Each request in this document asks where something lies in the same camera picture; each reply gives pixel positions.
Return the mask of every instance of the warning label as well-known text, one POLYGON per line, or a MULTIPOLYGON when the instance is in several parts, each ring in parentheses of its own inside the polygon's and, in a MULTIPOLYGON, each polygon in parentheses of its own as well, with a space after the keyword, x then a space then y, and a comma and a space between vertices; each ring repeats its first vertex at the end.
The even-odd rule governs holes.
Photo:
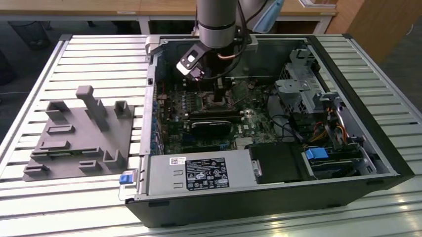
POLYGON ((224 158, 187 160, 184 165, 188 191, 229 187, 224 158))

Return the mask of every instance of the blue latch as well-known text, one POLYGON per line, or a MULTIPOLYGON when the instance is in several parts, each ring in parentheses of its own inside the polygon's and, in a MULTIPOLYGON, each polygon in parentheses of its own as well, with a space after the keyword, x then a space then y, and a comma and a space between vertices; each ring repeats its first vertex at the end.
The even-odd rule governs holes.
POLYGON ((328 154, 324 148, 310 148, 306 152, 307 159, 327 159, 328 154))
POLYGON ((133 174, 121 174, 119 178, 120 184, 132 184, 133 183, 133 174))

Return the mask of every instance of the metal workbench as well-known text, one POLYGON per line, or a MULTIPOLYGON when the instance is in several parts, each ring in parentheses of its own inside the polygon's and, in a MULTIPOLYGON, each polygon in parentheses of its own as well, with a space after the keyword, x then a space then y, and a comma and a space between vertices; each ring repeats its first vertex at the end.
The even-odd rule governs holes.
MULTIPOLYGON (((128 169, 139 165, 145 36, 73 36, 61 40, 0 146, 0 236, 415 236, 422 229, 422 116, 352 39, 318 39, 339 66, 415 178, 344 207, 148 229, 119 200, 119 175, 36 182, 23 169, 48 116, 48 101, 81 107, 75 91, 91 85, 104 105, 135 105, 128 169)), ((322 73, 330 89, 335 90, 322 73)))

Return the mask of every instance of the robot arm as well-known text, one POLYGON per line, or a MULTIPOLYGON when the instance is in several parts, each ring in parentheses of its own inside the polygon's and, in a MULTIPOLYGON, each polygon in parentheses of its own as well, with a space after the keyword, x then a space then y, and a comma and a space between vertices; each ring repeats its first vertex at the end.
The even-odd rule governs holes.
POLYGON ((240 56, 246 48, 247 29, 267 33, 283 2, 284 0, 196 0, 200 43, 191 47, 176 65, 181 74, 196 80, 204 77, 199 60, 211 51, 220 60, 240 56), (242 27, 243 39, 238 43, 242 43, 243 49, 234 55, 221 56, 219 51, 235 41, 236 25, 242 27))

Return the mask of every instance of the floor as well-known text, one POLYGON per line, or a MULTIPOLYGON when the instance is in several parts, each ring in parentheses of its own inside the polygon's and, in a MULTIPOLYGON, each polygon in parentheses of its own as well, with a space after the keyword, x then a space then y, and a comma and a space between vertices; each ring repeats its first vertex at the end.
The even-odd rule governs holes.
MULTIPOLYGON (((116 33, 116 27, 111 22, 100 21, 95 22, 95 25, 95 27, 89 27, 87 22, 52 22, 52 30, 47 31, 52 45, 40 51, 31 51, 8 23, 0 22, 0 50, 18 75, 14 81, 0 86, 0 141, 6 134, 60 35, 109 35, 116 33)), ((422 100, 418 99, 419 91, 422 91, 422 80, 419 80, 422 75, 420 43, 422 17, 414 24, 412 31, 403 37, 380 64, 386 74, 419 110, 422 110, 422 100)))

